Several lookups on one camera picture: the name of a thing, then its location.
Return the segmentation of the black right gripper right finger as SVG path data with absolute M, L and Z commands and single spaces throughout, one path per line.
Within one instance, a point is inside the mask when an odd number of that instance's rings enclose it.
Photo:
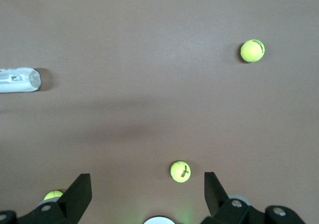
M 210 212 L 201 224 L 306 224 L 292 209 L 268 206 L 264 212 L 230 198 L 214 172 L 204 173 L 204 197 Z

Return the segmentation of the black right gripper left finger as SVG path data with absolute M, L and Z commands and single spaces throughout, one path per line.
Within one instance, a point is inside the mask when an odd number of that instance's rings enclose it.
M 57 201 L 47 201 L 30 213 L 0 211 L 0 224 L 78 224 L 92 200 L 90 174 L 80 174 Z

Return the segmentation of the clear tennis ball can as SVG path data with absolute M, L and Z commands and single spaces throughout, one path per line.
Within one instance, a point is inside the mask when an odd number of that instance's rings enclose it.
M 40 74 L 33 68 L 0 69 L 0 93 L 35 92 L 40 86 Z

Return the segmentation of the yellow-green tennis ball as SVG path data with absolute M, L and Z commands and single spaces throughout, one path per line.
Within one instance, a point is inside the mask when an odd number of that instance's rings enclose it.
M 184 161 L 176 161 L 170 168 L 171 177 L 178 183 L 184 183 L 191 177 L 190 166 Z
M 251 39 L 243 43 L 240 49 L 242 59 L 248 63 L 258 62 L 265 54 L 263 42 L 257 39 Z
M 46 194 L 46 196 L 44 197 L 44 201 L 49 200 L 49 199 L 56 199 L 56 198 L 60 198 L 63 195 L 63 192 L 61 190 L 54 190 L 49 192 L 48 194 Z

